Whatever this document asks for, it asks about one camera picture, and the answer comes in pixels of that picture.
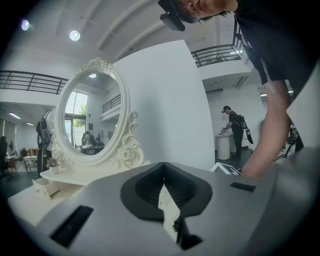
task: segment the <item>black t-shirt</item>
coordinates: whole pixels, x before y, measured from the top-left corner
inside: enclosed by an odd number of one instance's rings
[[[231,111],[229,114],[229,123],[232,122],[231,130],[234,135],[241,135],[243,134],[243,128],[239,122],[238,115]]]
[[[318,51],[312,47],[318,35],[317,8],[304,9],[303,2],[296,4],[292,0],[237,2],[235,16],[244,39],[266,63],[271,80],[288,79],[297,96],[319,58]]]

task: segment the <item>head-mounted camera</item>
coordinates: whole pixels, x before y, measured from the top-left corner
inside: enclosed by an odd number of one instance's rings
[[[186,27],[182,21],[187,23],[198,21],[180,6],[179,0],[159,0],[158,4],[165,11],[164,14],[161,14],[160,20],[172,31],[185,31]]]

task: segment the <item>black metal railing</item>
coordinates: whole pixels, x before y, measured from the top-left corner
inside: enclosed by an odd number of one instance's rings
[[[121,94],[115,96],[113,99],[109,100],[103,107],[103,113],[114,108],[116,105],[121,103]]]
[[[0,89],[60,94],[68,79],[46,74],[0,70]]]
[[[241,60],[243,49],[241,29],[234,18],[232,43],[195,50],[191,54],[196,66],[202,67],[220,62]]]

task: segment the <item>window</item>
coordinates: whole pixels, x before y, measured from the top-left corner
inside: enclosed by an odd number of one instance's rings
[[[65,107],[64,126],[71,144],[80,150],[86,132],[88,95],[73,91]]]

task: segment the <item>ornate mirror frame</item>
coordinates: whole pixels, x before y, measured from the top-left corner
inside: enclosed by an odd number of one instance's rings
[[[117,81],[121,93],[120,116],[115,132],[105,148],[99,154],[84,156],[72,148],[66,139],[64,107],[77,81],[83,76],[97,72],[109,75]],[[74,74],[60,93],[54,116],[52,157],[58,159],[61,164],[60,168],[65,170],[87,169],[88,167],[105,168],[106,166],[117,169],[132,169],[142,166],[146,164],[144,154],[139,142],[134,137],[134,129],[137,126],[134,122],[136,117],[135,112],[130,112],[129,90],[122,74],[105,60],[100,58],[91,60]]]

